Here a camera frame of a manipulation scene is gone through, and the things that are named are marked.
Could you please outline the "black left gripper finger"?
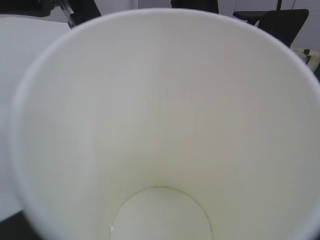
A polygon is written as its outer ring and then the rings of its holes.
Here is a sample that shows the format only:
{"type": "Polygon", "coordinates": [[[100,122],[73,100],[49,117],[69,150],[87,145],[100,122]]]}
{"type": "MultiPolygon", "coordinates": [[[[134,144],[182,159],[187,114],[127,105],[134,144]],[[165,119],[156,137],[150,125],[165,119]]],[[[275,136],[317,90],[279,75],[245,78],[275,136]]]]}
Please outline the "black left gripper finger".
{"type": "Polygon", "coordinates": [[[0,222],[0,240],[38,240],[23,212],[20,211],[0,222]]]}

